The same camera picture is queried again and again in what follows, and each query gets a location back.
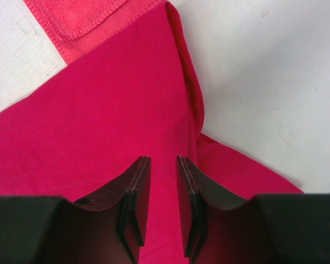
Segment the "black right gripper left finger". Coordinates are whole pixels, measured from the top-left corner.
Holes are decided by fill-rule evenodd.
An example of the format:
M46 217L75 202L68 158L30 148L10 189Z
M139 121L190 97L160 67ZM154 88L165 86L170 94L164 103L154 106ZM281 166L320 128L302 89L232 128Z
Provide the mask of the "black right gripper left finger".
M151 184L151 158L139 157L121 175L74 203L97 219L90 235L99 239L107 263L138 263L145 245Z

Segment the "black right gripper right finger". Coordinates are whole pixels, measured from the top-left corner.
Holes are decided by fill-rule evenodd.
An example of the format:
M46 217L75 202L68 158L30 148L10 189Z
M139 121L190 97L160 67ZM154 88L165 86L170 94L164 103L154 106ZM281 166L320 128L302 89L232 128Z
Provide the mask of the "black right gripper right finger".
M245 199L177 157L177 192L184 256L190 263L252 263Z

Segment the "crimson red t-shirt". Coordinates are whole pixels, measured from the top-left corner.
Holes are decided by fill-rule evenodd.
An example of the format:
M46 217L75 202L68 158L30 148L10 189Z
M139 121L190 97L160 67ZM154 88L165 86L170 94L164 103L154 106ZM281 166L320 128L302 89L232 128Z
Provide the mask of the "crimson red t-shirt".
M151 158L141 263L185 263L178 156L245 198L298 193L277 173L205 136L204 103L177 10L151 9L0 113L0 195L77 199Z

